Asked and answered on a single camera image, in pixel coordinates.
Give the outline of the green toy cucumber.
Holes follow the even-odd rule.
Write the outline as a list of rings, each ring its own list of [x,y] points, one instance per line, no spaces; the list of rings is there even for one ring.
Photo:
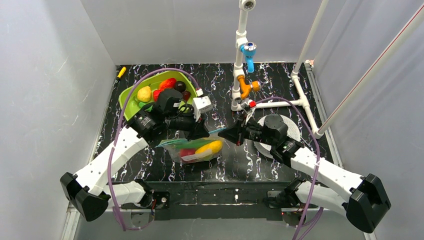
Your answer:
[[[207,145],[214,140],[210,139],[197,139],[197,140],[191,140],[186,142],[179,142],[175,145],[176,149],[198,149],[204,145]]]

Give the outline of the clear zip top bag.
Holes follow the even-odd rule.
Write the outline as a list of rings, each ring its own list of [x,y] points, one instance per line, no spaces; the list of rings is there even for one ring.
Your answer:
[[[225,140],[218,133],[225,128],[215,129],[209,132],[209,137],[196,140],[175,138],[162,140],[157,147],[164,148],[174,162],[180,164],[194,164],[209,162],[221,155]]]

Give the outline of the yellow toy banana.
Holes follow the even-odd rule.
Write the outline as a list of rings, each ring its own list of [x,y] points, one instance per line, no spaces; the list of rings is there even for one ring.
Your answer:
[[[206,145],[201,146],[195,151],[195,154],[204,154],[210,151],[212,154],[216,154],[222,150],[223,142],[221,140],[215,140]]]

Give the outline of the red toy apple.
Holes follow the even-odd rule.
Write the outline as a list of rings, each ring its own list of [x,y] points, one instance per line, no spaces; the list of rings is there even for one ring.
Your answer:
[[[195,148],[182,148],[179,151],[179,156],[181,158],[185,157],[185,156],[191,156],[194,155],[196,153],[196,149]]]

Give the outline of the green toy beans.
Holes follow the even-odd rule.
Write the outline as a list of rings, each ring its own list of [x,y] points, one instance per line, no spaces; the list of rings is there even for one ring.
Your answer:
[[[149,103],[139,102],[138,106],[140,107],[141,110],[149,112],[154,104],[155,104],[154,102],[149,102]]]

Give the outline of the green plastic tray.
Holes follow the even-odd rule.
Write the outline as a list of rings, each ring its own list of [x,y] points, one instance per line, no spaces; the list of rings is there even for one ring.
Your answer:
[[[134,91],[131,91],[133,89],[133,86],[130,86],[119,95],[119,105],[122,109],[124,108],[124,103],[127,103],[126,107],[124,108],[124,118],[128,121],[136,113],[139,112],[139,101],[136,97],[139,89],[145,86],[150,86],[151,91],[153,92],[154,90],[158,89],[158,86],[161,82],[169,78],[175,78],[177,81],[182,81],[186,84],[186,92],[189,92],[190,95],[186,96],[184,100],[189,104],[192,103],[193,98],[196,97],[196,89],[199,88],[197,86],[197,82],[194,81],[193,76],[183,70],[167,68],[165,71],[159,73],[149,73],[147,76],[144,77],[144,80],[139,85],[137,85]]]

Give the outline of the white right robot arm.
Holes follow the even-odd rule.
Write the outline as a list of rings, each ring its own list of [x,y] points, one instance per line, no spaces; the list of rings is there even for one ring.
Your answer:
[[[232,126],[218,132],[218,136],[237,146],[245,140],[270,146],[274,160],[314,177],[321,184],[292,182],[284,194],[293,204],[310,203],[329,209],[344,215],[358,230],[373,233],[392,206],[381,179],[372,173],[362,176],[347,171],[318,157],[288,132],[289,127],[279,114],[265,116],[262,124],[242,115]]]

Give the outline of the orange pipe valve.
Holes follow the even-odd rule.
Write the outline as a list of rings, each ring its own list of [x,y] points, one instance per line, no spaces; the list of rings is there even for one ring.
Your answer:
[[[258,80],[252,81],[249,84],[246,83],[246,79],[244,75],[237,76],[237,81],[240,86],[240,97],[242,100],[249,97],[250,92],[258,92],[261,89],[261,84]]]

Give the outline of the dark purple toy fruit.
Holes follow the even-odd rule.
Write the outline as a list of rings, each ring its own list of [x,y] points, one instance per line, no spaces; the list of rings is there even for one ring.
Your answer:
[[[186,91],[187,87],[186,87],[186,84],[183,81],[176,81],[173,88],[176,91],[183,93],[184,91]]]

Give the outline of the red toy strawberry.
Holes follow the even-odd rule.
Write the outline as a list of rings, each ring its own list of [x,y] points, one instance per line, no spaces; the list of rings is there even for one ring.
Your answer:
[[[156,102],[158,100],[159,95],[162,93],[163,90],[156,89],[152,92],[153,101]]]

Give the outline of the yellow toy lemon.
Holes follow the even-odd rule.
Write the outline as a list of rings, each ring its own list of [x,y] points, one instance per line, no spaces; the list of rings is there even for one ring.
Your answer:
[[[152,90],[150,86],[140,88],[136,94],[136,99],[142,103],[148,103],[152,99]]]

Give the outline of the blue pipe valve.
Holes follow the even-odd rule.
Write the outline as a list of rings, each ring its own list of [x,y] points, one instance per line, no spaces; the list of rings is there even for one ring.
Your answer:
[[[247,72],[249,74],[255,71],[254,56],[256,54],[256,49],[257,49],[257,45],[251,41],[244,43],[239,47],[239,50],[243,54],[245,62],[247,64]]]

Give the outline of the white PVC pipe frame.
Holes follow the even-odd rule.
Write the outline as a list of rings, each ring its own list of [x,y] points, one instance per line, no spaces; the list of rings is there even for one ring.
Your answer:
[[[424,7],[421,5],[418,10],[412,15],[412,17],[406,22],[406,24],[401,28],[401,30],[396,34],[396,36],[390,41],[390,43],[385,47],[383,52],[378,56],[378,58],[372,63],[372,65],[367,69],[363,76],[358,80],[354,87],[349,91],[349,93],[343,98],[340,104],[336,109],[331,113],[331,115],[325,120],[321,127],[318,127],[316,121],[312,115],[310,108],[310,103],[306,98],[304,91],[299,82],[299,68],[301,63],[306,59],[305,54],[308,51],[310,44],[313,40],[315,32],[323,14],[328,5],[328,1],[322,0],[320,2],[319,8],[316,12],[310,30],[308,32],[307,38],[304,42],[298,60],[296,62],[294,70],[291,72],[291,78],[295,84],[297,93],[299,94],[299,99],[297,100],[282,100],[274,102],[254,102],[249,99],[249,94],[251,91],[259,91],[260,84],[258,81],[253,81],[252,83],[246,84],[246,72],[253,73],[254,68],[254,56],[256,54],[257,46],[254,42],[248,41],[247,39],[247,21],[248,13],[252,11],[256,6],[256,1],[254,0],[240,0],[238,2],[238,7],[240,9],[239,20],[238,20],[238,29],[235,34],[235,48],[236,48],[236,57],[235,63],[233,65],[233,86],[231,90],[231,110],[232,111],[242,111],[246,107],[250,107],[253,110],[255,109],[266,109],[266,108],[277,108],[277,107],[296,107],[301,106],[307,115],[312,133],[311,135],[317,139],[321,138],[325,131],[327,131],[330,126],[335,122],[336,118],[345,110],[348,104],[354,99],[354,97],[360,92],[362,88],[365,87],[366,81],[374,77],[374,75],[379,71],[379,69],[386,64],[390,57],[400,48],[400,46],[410,37],[412,32],[424,21]],[[247,65],[247,71],[243,69],[243,65]]]

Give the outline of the yellow handled screwdriver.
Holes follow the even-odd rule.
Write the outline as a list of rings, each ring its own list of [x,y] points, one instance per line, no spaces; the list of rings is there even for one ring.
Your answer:
[[[119,70],[119,73],[118,73],[118,74],[117,74],[117,76],[116,76],[116,79],[117,79],[118,81],[120,81],[120,80],[121,80],[121,78],[122,78],[122,77],[123,77],[123,75],[125,74],[126,70],[127,70],[127,68],[126,68],[125,66],[123,66],[123,67]]]

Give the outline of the aluminium frame rail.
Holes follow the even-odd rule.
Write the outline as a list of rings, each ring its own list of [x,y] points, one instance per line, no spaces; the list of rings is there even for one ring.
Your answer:
[[[64,240],[290,240],[299,221],[295,208],[265,202],[282,192],[272,182],[150,182],[154,214],[125,204],[123,231],[110,209],[88,222],[76,209],[67,214]]]

